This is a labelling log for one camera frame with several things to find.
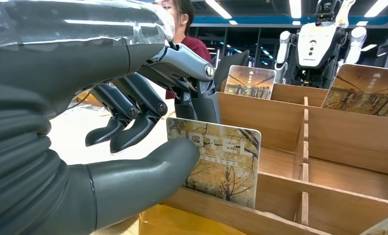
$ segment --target dark hair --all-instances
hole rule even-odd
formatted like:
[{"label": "dark hair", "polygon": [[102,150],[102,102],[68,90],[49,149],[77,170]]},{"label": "dark hair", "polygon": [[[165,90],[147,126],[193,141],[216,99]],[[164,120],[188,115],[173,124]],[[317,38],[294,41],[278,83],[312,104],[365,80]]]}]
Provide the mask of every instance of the dark hair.
[{"label": "dark hair", "polygon": [[185,35],[187,36],[194,18],[193,3],[191,0],[173,0],[173,2],[178,11],[180,11],[182,14],[188,15],[187,27],[185,28]]}]

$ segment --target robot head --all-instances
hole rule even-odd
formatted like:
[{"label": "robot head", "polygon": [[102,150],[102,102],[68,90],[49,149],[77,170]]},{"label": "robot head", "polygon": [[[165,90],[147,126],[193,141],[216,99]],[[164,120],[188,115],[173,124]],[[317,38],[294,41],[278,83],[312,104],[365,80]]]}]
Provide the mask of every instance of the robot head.
[{"label": "robot head", "polygon": [[319,0],[316,6],[316,25],[333,22],[340,10],[342,0]]}]

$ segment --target wooden card holder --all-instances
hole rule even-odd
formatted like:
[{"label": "wooden card holder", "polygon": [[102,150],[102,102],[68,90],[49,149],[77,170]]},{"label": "wooden card holder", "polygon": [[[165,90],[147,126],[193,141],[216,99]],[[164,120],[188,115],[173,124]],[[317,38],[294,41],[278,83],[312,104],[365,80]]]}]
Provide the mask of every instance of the wooden card holder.
[{"label": "wooden card holder", "polygon": [[388,218],[388,118],[283,86],[299,92],[272,97],[294,103],[218,94],[223,124],[262,133],[254,210],[186,188],[164,203],[250,235],[358,235]]}]

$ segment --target white robot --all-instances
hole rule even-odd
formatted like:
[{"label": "white robot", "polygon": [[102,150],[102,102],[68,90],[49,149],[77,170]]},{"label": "white robot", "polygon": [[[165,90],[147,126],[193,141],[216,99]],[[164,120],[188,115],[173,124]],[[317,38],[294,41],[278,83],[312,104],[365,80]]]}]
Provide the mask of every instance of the white robot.
[{"label": "white robot", "polygon": [[[281,33],[275,64],[276,83],[329,89],[339,69],[340,48],[347,40],[348,50],[343,62],[357,63],[367,32],[364,27],[356,27],[350,33],[346,31],[348,13],[355,1],[319,0],[315,23],[303,25],[296,34]],[[288,65],[291,45],[295,46],[295,60],[292,58]]]}]

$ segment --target glasses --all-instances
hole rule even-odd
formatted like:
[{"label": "glasses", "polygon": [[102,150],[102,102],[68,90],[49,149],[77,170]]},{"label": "glasses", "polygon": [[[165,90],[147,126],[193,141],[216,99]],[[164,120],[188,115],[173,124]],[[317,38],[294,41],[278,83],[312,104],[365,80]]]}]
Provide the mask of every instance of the glasses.
[{"label": "glasses", "polygon": [[179,11],[179,12],[185,14],[184,11],[178,10],[176,7],[169,5],[168,2],[166,2],[166,1],[154,2],[154,4],[155,4],[155,5],[161,6],[161,7],[164,8],[165,10],[175,9],[175,10],[177,10],[177,11]]}]

